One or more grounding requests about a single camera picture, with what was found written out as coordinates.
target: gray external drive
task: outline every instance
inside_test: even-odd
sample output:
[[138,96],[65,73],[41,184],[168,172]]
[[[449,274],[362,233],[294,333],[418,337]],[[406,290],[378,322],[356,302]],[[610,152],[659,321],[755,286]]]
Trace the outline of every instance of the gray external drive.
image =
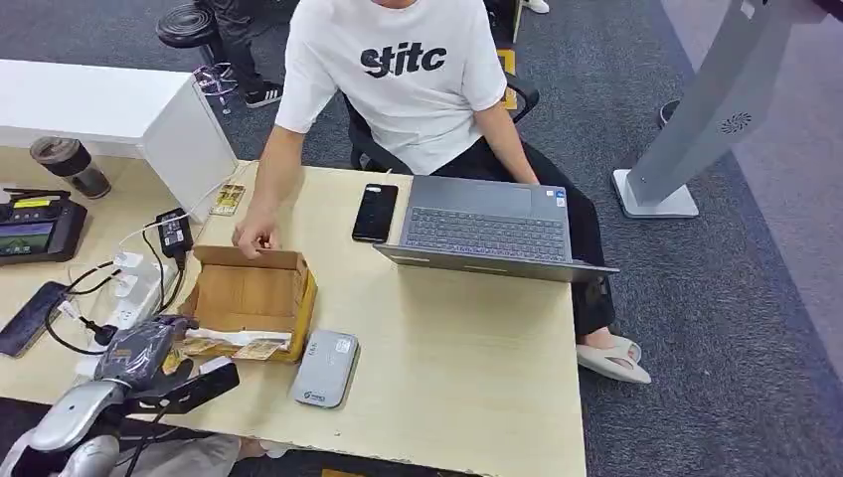
[[313,331],[292,384],[293,398],[320,407],[339,405],[356,353],[356,337],[328,330]]

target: cardboard box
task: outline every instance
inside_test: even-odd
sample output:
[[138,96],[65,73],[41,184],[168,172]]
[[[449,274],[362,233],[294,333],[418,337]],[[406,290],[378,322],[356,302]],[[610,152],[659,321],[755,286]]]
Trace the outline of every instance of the cardboard box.
[[[202,271],[179,313],[215,331],[291,333],[289,349],[269,359],[301,358],[316,301],[316,280],[301,253],[267,250],[249,260],[232,246],[196,246],[193,254]],[[196,355],[231,356],[240,348],[217,344]]]

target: black tumbler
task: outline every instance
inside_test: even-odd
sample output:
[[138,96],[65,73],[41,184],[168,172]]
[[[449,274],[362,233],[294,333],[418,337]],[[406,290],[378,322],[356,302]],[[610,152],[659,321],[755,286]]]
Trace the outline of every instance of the black tumbler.
[[75,139],[42,137],[29,153],[48,171],[61,177],[89,199],[99,199],[111,190],[111,183],[90,160],[90,154]]

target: white t-shirt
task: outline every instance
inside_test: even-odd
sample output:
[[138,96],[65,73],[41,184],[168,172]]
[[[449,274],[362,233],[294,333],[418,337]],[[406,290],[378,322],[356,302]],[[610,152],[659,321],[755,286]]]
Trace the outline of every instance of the white t-shirt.
[[473,111],[506,89],[483,0],[301,0],[275,123],[305,133],[337,88],[375,140],[430,174],[480,138]]

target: black pants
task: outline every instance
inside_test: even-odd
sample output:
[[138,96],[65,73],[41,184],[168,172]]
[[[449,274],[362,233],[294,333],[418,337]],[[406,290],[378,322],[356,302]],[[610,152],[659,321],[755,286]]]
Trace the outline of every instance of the black pants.
[[217,63],[231,63],[241,91],[249,93],[263,90],[263,79],[254,68],[252,37],[246,0],[199,0],[214,10],[217,27],[223,39],[223,48],[214,50]]
[[[524,152],[536,172],[539,182],[546,186],[564,187],[568,196],[568,221],[571,225],[571,254],[574,258],[594,265],[605,265],[600,225],[594,204],[547,157],[527,143]],[[434,172],[434,176],[480,179],[495,182],[517,182],[495,157],[486,140],[481,138],[473,146]],[[572,284],[574,299],[574,328],[578,335],[586,335],[614,321],[611,288],[608,280]]]

